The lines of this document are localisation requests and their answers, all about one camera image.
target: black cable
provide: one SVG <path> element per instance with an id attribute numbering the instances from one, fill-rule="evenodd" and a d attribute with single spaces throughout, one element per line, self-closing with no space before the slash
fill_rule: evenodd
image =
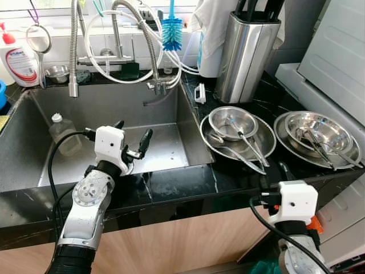
<path id="1" fill-rule="evenodd" d="M 53 198 L 55 200 L 55 202 L 58 199 L 58 195 L 57 195 L 57 190 L 55 187 L 55 182 L 53 181 L 53 175 L 52 175 L 52 163 L 53 163 L 53 158 L 57 152 L 57 149 L 59 148 L 59 146 L 69 137 L 74 136 L 74 135 L 84 135 L 85 131 L 75 131 L 69 134 L 66 134 L 64 137 L 62 137 L 55 145 L 55 147 L 53 148 L 52 152 L 51 152 L 51 156 L 48 159 L 48 178 L 50 180 L 50 185 L 51 185 L 51 190 L 52 190 L 52 194 L 53 194 Z M 63 215 L 62 215 L 62 210 L 59 204 L 56 205 L 57 211 L 58 211 L 58 215 L 59 215 L 59 219 L 60 219 L 60 224 L 61 227 L 63 227 Z"/>
<path id="2" fill-rule="evenodd" d="M 60 234 L 60 232 L 58 230 L 58 225 L 57 225 L 56 209 L 57 209 L 57 206 L 59 205 L 60 201 L 63 199 L 63 197 L 65 197 L 70 191 L 72 191 L 74 189 L 75 185 L 76 184 L 74 184 L 67 191 L 65 191 L 60 197 L 58 197 L 52 207 L 52 218 L 53 218 L 53 221 L 55 224 L 55 239 L 56 239 L 55 241 L 56 241 L 56 243 L 58 242 L 59 234 Z"/>
<path id="3" fill-rule="evenodd" d="M 305 248 L 304 246 L 302 246 L 301 244 L 299 244 L 297 241 L 295 241 L 294 239 L 292 239 L 291 237 L 287 236 L 287 234 L 281 232 L 280 230 L 276 229 L 275 227 L 273 227 L 272 225 L 270 225 L 267 221 L 265 221 L 263 219 L 263 217 L 261 217 L 261 215 L 257 212 L 255 206 L 253 205 L 253 201 L 256 200 L 258 201 L 258 197 L 251 197 L 250 198 L 250 208 L 252 210 L 252 212 L 254 213 L 255 217 L 270 231 L 276 233 L 277 235 L 279 235 L 281 238 L 283 238 L 284 240 L 288 241 L 289 243 L 291 243 L 293 246 L 297 247 L 300 251 L 302 251 L 304 254 L 306 254 L 309 258 L 311 258 L 326 274 L 331 274 L 331 272 L 328 270 L 328 268 L 312 253 L 310 252 L 307 248 Z"/>

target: metal tongs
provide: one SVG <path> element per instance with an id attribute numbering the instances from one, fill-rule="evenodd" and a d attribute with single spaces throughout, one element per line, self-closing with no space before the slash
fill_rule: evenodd
<path id="1" fill-rule="evenodd" d="M 247 140 L 244 129 L 242 127 L 238 127 L 234 119 L 227 118 L 227 124 L 229 124 L 238 134 L 238 136 L 247 144 L 247 146 L 254 152 L 257 160 L 264 166 L 270 167 L 269 162 L 266 160 L 265 156 L 262 154 L 262 151 L 259 149 L 256 136 L 254 135 L 251 139 L 251 142 Z"/>
<path id="2" fill-rule="evenodd" d="M 319 142 L 317 137 L 310 130 L 302 130 L 301 128 L 297 128 L 295 132 L 296 137 L 301 140 L 303 137 L 307 139 L 312 148 L 319 154 L 319 156 L 334 170 L 337 170 L 337 167 L 333 164 L 329 155 L 326 152 L 326 149 L 323 146 L 323 143 Z"/>

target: orange part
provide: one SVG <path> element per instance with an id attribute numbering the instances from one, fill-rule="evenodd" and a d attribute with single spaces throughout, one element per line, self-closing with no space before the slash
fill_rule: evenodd
<path id="1" fill-rule="evenodd" d="M 307 225 L 307 228 L 315 229 L 315 230 L 317 230 L 318 234 L 322 234 L 324 230 L 323 230 L 323 227 L 322 227 L 321 223 L 319 222 L 317 216 L 314 215 L 311 218 L 311 221 L 312 222 L 309 225 Z"/>

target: blue container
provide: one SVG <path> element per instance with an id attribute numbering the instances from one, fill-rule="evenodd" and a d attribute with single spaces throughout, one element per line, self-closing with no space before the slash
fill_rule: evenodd
<path id="1" fill-rule="evenodd" d="M 6 85 L 3 81 L 0 80 L 0 110 L 6 104 L 6 96 L 5 96 Z"/>

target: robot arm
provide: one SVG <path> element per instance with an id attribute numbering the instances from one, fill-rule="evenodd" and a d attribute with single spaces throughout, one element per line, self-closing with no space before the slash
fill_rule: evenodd
<path id="1" fill-rule="evenodd" d="M 313 186 L 304 181 L 288 181 L 279 183 L 279 193 L 261 193 L 261 204 L 269 209 L 269 223 L 287 235 L 320 262 L 324 259 L 319 251 L 317 231 L 309 231 L 306 225 L 311 223 L 317 207 L 318 193 Z M 286 239 L 279 240 L 281 250 L 279 266 L 283 274 L 322 274 L 323 269 L 303 251 Z"/>
<path id="2" fill-rule="evenodd" d="M 123 124 L 99 127 L 96 131 L 87 129 L 88 138 L 95 141 L 98 165 L 72 191 L 72 208 L 46 274 L 91 273 L 115 180 L 132 172 L 133 159 L 144 157 L 152 137 L 152 130 L 148 129 L 139 149 L 131 151 L 124 145 Z"/>

